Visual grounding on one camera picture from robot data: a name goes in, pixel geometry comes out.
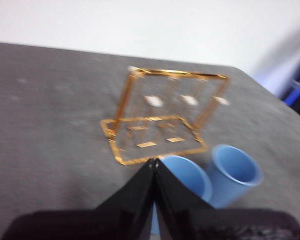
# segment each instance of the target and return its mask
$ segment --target blue object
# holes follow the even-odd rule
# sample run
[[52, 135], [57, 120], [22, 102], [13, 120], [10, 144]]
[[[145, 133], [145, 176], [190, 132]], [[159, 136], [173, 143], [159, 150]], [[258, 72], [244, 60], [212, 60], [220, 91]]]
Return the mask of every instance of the blue object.
[[208, 201], [215, 208], [223, 208], [263, 181], [263, 172], [245, 152], [229, 145], [217, 145], [212, 161], [205, 168], [213, 194]]
[[[163, 164], [180, 180], [188, 189], [208, 202], [212, 196], [211, 182], [205, 171], [189, 159], [167, 155], [161, 160]], [[159, 234], [158, 216], [155, 204], [153, 205], [151, 231], [152, 234]]]

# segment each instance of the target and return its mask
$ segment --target blue plastic cup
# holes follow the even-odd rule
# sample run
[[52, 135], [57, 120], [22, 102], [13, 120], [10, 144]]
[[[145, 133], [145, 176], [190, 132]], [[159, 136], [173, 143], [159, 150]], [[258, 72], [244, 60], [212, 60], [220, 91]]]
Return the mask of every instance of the blue plastic cup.
[[229, 145], [212, 149], [212, 161], [204, 169], [213, 194], [208, 201], [214, 208], [223, 208], [263, 181], [259, 165], [245, 152]]
[[[205, 171], [189, 159], [167, 155], [161, 159], [163, 164], [180, 180], [189, 190], [208, 202], [212, 196], [211, 182]], [[153, 206], [151, 231], [152, 234], [159, 234], [158, 216], [156, 206]]]

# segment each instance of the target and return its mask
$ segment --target black object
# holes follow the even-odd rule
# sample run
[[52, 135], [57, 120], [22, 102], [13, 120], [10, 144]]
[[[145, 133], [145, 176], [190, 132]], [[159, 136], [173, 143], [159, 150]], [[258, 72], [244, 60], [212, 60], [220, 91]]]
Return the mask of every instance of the black object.
[[163, 240], [300, 240], [300, 226], [289, 214], [265, 209], [213, 209], [159, 159], [149, 159], [97, 209], [23, 215], [12, 222], [3, 240], [148, 239], [154, 201]]

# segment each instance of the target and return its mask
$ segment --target gray table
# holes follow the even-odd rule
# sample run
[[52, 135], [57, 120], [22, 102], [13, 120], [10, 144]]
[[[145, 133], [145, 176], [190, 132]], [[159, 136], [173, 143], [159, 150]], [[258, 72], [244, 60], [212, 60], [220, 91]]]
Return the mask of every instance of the gray table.
[[[246, 151], [265, 175], [232, 207], [287, 211], [300, 222], [300, 116], [241, 70], [0, 43], [0, 236], [20, 214], [94, 208], [141, 167], [117, 163], [99, 126], [113, 116], [130, 65], [229, 76], [231, 105], [201, 135], [209, 147]], [[209, 156], [188, 157], [203, 166]]]

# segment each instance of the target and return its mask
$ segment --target gold wire frame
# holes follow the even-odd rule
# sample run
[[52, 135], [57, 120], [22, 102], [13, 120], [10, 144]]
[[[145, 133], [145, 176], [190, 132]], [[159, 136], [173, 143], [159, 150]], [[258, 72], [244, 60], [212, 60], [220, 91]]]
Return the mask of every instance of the gold wire frame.
[[[216, 90], [213, 92], [213, 94], [207, 101], [206, 105], [203, 107], [202, 111], [195, 118], [193, 123], [190, 123], [187, 119], [178, 115], [123, 117], [134, 83], [138, 78], [144, 78], [147, 75], [166, 76], [171, 78], [195, 78], [195, 79], [204, 79], [204, 80], [221, 80], [221, 83], [219, 86], [217, 86]], [[149, 158], [157, 158], [168, 154], [188, 155], [188, 154], [196, 154], [196, 153], [202, 153], [207, 151], [208, 148], [204, 140], [201, 138], [199, 131], [208, 122], [209, 118], [211, 117], [212, 113], [214, 112], [218, 104], [221, 103], [220, 99], [223, 99], [221, 98], [221, 95], [225, 91], [228, 83], [229, 83], [229, 79], [225, 75], [221, 75], [221, 74], [207, 74], [207, 73], [192, 72], [192, 71], [130, 67], [126, 79], [126, 83], [121, 93], [121, 97], [114, 118], [103, 119], [100, 121], [100, 125], [102, 127], [103, 133], [108, 138], [114, 158], [122, 165], [133, 165], [133, 164], [146, 162]], [[182, 121], [182, 123], [191, 131], [194, 140], [200, 144], [200, 147], [181, 150], [181, 151], [155, 154], [155, 155], [140, 157], [135, 159], [124, 160], [122, 158], [120, 153], [121, 150], [117, 146], [117, 142], [116, 142], [116, 137], [121, 123], [137, 122], [137, 121], [139, 122], [145, 121], [146, 123], [149, 123], [149, 122], [156, 122], [156, 121], [163, 121], [163, 120]], [[175, 139], [171, 138], [170, 142], [173, 143], [174, 141], [178, 141], [177, 138]], [[151, 143], [147, 143], [147, 144], [148, 145], [139, 146], [139, 147], [151, 146]]]

